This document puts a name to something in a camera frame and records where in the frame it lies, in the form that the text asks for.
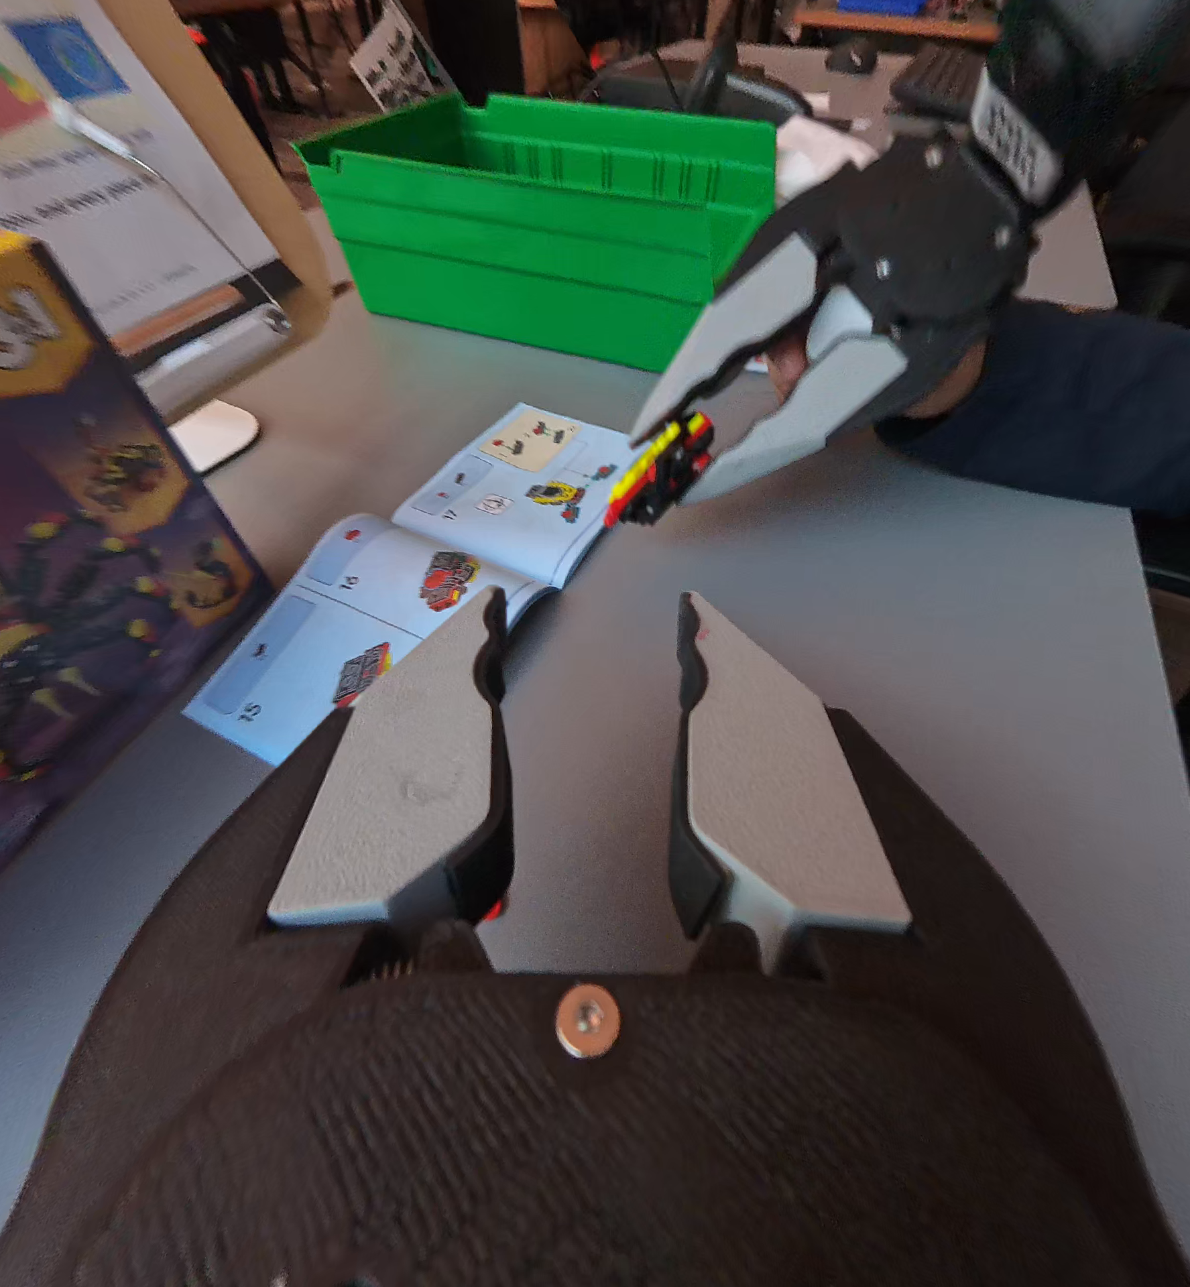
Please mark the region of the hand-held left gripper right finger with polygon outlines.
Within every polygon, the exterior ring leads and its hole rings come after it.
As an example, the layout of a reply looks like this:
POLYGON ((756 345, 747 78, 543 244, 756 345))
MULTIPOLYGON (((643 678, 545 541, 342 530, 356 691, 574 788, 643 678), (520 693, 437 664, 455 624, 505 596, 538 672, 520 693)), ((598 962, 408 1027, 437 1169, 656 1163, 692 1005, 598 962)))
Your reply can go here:
POLYGON ((680 927, 754 936, 766 974, 815 930, 914 915, 824 700, 701 593, 680 598, 668 885, 680 927))

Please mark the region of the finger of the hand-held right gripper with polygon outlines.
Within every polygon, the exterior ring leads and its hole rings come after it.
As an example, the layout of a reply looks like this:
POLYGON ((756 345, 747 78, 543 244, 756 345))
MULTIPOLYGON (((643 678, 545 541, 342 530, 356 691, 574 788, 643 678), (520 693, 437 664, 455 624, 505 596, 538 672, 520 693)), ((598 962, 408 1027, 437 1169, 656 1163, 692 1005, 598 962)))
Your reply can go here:
POLYGON ((830 288, 808 326, 815 366, 785 406, 754 423, 690 490, 702 504, 775 475, 820 452, 829 438, 869 409, 908 366, 893 341, 876 331, 872 312, 850 288, 830 288))
POLYGON ((716 400, 749 359, 770 352, 779 336, 808 314, 817 272, 818 253, 804 234, 759 234, 659 378, 631 442, 642 447, 669 421, 716 400))

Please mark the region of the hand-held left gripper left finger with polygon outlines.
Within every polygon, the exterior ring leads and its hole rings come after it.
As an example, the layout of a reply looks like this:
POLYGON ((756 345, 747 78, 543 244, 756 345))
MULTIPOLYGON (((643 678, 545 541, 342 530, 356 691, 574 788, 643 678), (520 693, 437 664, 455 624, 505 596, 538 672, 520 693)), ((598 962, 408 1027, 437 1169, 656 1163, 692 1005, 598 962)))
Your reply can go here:
POLYGON ((515 872, 507 594, 484 587, 344 710, 268 917, 285 929, 479 925, 515 872))

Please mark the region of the yellow black lego model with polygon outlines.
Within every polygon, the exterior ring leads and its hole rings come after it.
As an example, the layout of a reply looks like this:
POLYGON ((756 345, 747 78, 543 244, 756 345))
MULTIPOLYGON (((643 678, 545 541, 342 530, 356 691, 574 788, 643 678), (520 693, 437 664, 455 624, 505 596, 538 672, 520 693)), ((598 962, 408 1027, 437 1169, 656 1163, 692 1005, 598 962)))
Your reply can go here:
POLYGON ((713 464, 716 426, 704 412, 669 423, 609 496, 604 527, 652 527, 683 503, 713 464))

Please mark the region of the person's right forearm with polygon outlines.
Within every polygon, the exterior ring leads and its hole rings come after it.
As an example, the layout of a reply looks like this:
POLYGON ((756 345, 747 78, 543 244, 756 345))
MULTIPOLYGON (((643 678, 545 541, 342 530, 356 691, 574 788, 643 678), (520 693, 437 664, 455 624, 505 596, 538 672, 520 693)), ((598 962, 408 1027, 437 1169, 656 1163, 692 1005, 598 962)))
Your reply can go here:
POLYGON ((1018 300, 971 371, 948 411, 881 440, 947 475, 1190 518, 1190 329, 1018 300))

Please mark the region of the lego instruction booklet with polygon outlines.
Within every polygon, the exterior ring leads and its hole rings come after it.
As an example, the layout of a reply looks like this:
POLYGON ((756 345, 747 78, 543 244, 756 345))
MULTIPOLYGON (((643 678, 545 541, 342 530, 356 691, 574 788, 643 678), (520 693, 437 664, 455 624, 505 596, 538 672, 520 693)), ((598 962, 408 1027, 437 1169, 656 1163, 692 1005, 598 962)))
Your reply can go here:
POLYGON ((624 433, 510 409, 401 504, 335 523, 184 716, 280 766, 488 587, 513 627, 604 534, 624 433))

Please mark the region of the purple lego set box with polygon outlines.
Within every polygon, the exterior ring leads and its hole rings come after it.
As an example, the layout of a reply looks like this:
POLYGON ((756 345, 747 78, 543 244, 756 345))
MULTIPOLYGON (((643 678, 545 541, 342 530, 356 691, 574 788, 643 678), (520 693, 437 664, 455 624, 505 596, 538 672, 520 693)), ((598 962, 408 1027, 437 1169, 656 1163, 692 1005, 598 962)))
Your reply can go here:
POLYGON ((0 231, 0 872, 271 598, 54 255, 0 231))

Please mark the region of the person's right hand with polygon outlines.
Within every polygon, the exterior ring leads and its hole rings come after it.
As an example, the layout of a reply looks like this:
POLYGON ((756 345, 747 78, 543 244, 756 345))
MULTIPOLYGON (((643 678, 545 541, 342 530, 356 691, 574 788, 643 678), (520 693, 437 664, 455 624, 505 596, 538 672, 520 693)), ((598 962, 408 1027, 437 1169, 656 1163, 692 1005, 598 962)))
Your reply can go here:
POLYGON ((810 328, 801 326, 780 335, 765 354, 765 362, 779 404, 785 406, 815 366, 810 328))

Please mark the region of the white paper sheet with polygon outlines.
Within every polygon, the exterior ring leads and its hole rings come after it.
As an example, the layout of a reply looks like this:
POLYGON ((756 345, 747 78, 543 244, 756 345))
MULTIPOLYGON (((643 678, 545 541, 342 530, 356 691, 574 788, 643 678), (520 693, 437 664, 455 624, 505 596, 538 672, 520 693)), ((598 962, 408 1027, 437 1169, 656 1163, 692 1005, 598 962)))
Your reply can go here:
POLYGON ((867 170, 879 160, 865 139, 817 118, 794 116, 777 130, 779 173, 787 182, 820 184, 846 167, 867 170))

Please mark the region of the black keyboard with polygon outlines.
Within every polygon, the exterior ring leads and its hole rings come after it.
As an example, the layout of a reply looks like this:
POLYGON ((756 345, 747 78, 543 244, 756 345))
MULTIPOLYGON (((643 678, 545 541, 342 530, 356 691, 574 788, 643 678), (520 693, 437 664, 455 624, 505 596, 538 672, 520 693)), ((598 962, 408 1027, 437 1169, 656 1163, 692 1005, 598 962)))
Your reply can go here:
POLYGON ((891 99, 908 116, 967 123, 985 68, 971 47, 929 45, 893 80, 891 99))

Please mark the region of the black office chair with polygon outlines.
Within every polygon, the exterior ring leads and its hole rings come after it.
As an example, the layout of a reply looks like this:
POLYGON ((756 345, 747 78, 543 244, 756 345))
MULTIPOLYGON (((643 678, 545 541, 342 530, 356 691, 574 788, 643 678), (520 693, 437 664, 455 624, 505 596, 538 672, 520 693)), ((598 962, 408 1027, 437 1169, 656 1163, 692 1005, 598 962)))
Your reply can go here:
POLYGON ((683 113, 706 118, 766 121, 815 120, 810 99, 761 68, 740 66, 739 42, 721 33, 699 59, 662 50, 609 64, 595 73, 578 101, 607 108, 683 113))

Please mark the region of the wooden table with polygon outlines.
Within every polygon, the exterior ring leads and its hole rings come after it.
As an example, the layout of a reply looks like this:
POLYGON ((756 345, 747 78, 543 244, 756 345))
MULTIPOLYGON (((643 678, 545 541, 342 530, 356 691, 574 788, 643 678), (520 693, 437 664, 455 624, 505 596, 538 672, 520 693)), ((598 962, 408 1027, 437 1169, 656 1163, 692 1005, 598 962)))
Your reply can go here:
POLYGON ((801 28, 888 35, 917 40, 952 40, 992 45, 1000 37, 1000 16, 990 4, 969 4, 964 18, 952 9, 921 14, 855 12, 837 4, 801 5, 787 21, 801 28))

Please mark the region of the green plastic bin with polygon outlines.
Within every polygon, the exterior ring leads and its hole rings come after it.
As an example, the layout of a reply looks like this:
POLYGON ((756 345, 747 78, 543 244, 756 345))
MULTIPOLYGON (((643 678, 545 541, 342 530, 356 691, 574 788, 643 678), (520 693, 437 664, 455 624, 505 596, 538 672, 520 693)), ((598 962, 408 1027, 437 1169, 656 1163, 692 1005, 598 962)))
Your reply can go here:
POLYGON ((766 121, 448 94, 295 151, 370 312, 657 374, 775 212, 766 121))

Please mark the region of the dark chair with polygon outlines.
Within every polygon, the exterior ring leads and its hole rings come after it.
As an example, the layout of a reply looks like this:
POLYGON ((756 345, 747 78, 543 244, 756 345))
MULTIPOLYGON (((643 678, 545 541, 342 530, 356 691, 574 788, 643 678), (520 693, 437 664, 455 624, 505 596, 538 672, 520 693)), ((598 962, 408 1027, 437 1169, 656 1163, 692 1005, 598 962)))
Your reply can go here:
POLYGON ((1190 329, 1190 102, 1139 154, 1101 222, 1118 309, 1190 329))

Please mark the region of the white placard black print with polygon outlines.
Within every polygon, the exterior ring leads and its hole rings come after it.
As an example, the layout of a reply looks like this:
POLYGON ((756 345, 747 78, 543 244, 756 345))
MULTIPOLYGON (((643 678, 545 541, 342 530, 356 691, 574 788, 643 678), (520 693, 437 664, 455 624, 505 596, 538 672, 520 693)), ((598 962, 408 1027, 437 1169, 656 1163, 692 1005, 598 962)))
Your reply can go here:
POLYGON ((349 68, 384 116, 460 94, 403 4, 370 4, 370 11, 373 26, 349 68))

